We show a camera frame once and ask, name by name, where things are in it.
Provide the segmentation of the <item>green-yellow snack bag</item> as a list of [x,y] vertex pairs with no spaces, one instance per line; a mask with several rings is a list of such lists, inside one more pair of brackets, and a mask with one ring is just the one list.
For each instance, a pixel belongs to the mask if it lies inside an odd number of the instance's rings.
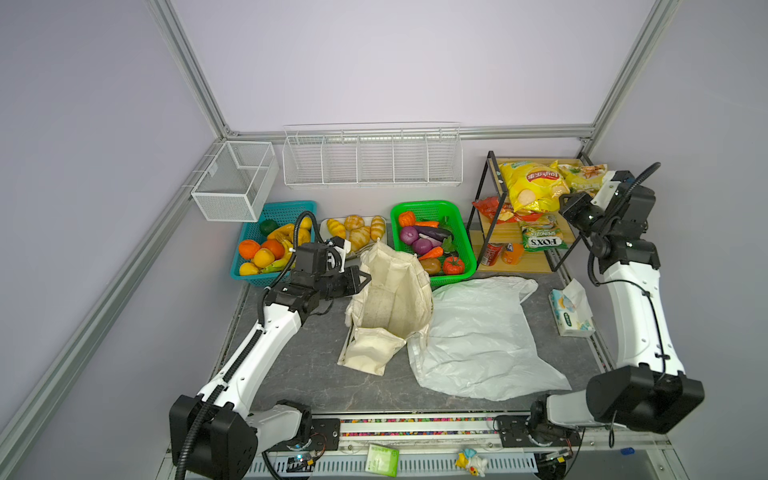
[[557,170],[571,193],[586,192],[595,196],[602,187],[608,165],[559,164]]

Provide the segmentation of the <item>beige canvas tote bag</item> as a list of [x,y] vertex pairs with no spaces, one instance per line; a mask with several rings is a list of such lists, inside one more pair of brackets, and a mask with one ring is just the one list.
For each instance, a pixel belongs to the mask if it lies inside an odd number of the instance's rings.
[[360,269],[371,282],[346,308],[349,331],[338,364],[382,376],[400,350],[428,344],[434,312],[430,278],[415,255],[383,242],[360,255]]

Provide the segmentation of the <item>yellow chips bag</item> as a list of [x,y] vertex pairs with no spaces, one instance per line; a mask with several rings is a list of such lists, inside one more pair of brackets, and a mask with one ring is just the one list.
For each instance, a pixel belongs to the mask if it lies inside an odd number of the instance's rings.
[[552,213],[560,208],[560,198],[570,188],[559,171],[559,164],[533,161],[504,163],[500,172],[516,213]]

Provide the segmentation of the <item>white plastic grocery bag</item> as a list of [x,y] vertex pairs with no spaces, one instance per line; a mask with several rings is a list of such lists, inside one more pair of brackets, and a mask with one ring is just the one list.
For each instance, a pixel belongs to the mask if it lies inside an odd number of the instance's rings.
[[433,292],[427,339],[408,346],[417,383],[450,396],[505,401],[569,391],[566,376],[539,357],[522,303],[532,279],[497,276]]

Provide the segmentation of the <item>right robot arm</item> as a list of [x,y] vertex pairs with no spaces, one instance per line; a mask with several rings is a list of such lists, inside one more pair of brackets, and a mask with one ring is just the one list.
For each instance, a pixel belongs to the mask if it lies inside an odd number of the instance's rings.
[[605,177],[596,195],[560,198],[560,213],[589,255],[587,274],[607,288],[618,335],[614,369],[594,376],[585,389],[547,395],[531,407],[529,436],[549,443],[586,428],[614,425],[666,434],[705,398],[703,384],[689,378],[670,338],[660,294],[660,258],[643,239],[656,197],[639,175],[626,170]]

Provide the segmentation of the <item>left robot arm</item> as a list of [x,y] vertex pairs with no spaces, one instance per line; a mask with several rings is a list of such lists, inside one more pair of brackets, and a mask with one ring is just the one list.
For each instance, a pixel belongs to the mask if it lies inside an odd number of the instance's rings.
[[346,264],[350,251],[350,241],[340,237],[299,246],[286,280],[262,291],[257,320],[233,356],[196,395],[174,402],[169,424],[176,478],[241,479],[270,448],[311,444],[310,407],[292,401],[260,412],[251,407],[281,351],[319,305],[370,283],[369,274]]

